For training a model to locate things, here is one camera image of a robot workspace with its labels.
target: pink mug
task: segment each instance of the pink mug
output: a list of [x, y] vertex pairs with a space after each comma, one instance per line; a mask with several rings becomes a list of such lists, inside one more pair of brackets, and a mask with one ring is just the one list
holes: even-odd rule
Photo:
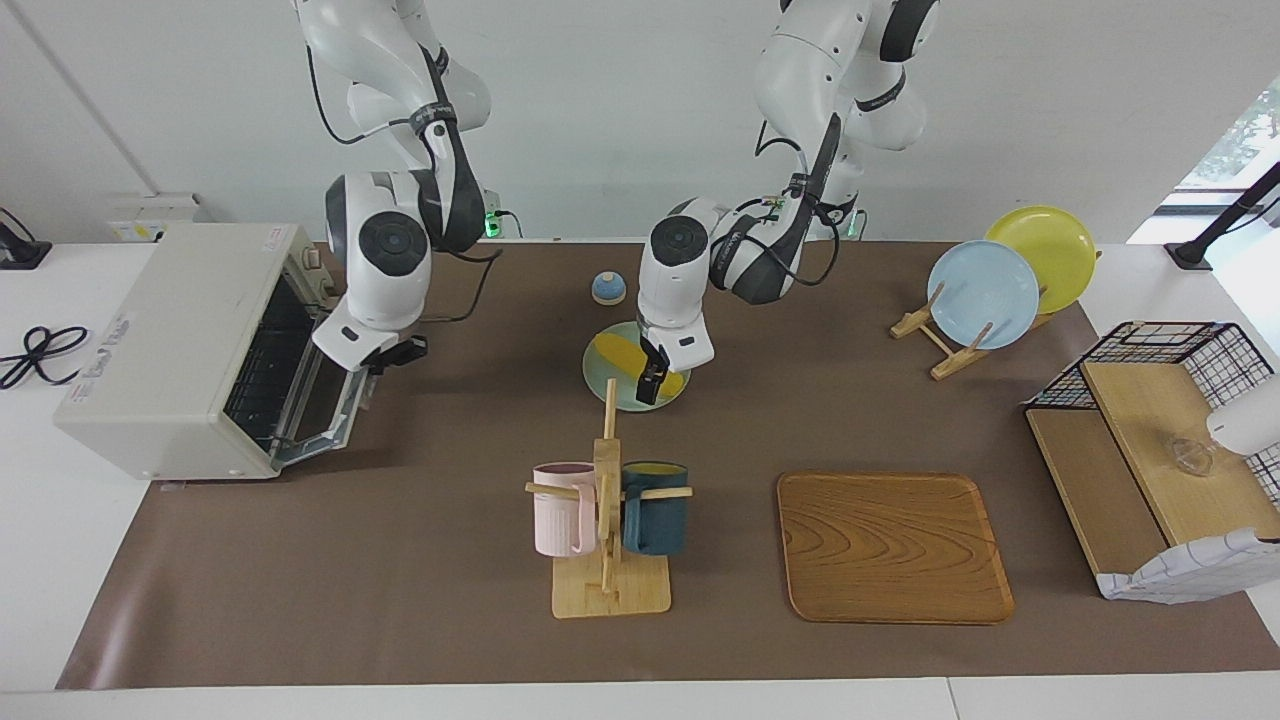
[[576, 501], [534, 493], [534, 548], [550, 557], [595, 551], [595, 465], [548, 462], [534, 468], [534, 482], [577, 491]]

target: yellow plate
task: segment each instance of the yellow plate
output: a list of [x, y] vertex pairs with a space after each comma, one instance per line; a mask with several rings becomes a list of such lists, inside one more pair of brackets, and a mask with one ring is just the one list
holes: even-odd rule
[[1050, 205], [1019, 208], [996, 220], [987, 240], [1018, 251], [1042, 291], [1039, 313], [1057, 313], [1075, 302], [1093, 279], [1097, 249], [1084, 223]]
[[582, 354], [582, 379], [591, 393], [604, 400], [609, 378], [618, 380], [618, 410], [648, 413], [680, 396], [689, 386], [690, 372], [668, 373], [658, 387], [658, 402], [645, 405], [636, 400], [636, 379], [646, 364], [640, 348], [640, 327], [632, 320], [618, 323], [591, 338]]

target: mug handle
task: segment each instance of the mug handle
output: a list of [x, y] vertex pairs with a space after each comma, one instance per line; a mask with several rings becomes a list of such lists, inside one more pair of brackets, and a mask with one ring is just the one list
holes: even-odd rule
[[595, 546], [595, 486], [581, 483], [577, 487], [577, 541], [571, 546], [576, 553], [585, 547]]

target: window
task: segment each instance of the window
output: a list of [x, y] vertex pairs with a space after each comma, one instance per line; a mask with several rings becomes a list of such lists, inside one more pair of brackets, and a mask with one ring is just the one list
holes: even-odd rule
[[1258, 95], [1176, 192], [1243, 191], [1280, 160], [1280, 78]]

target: white cloth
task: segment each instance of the white cloth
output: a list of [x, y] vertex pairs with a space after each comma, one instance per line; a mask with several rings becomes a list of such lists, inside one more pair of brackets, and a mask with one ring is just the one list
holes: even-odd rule
[[1164, 605], [1212, 600], [1280, 579], [1280, 539], [1260, 539], [1253, 528], [1242, 528], [1171, 547], [1133, 575], [1097, 579], [1107, 600]]

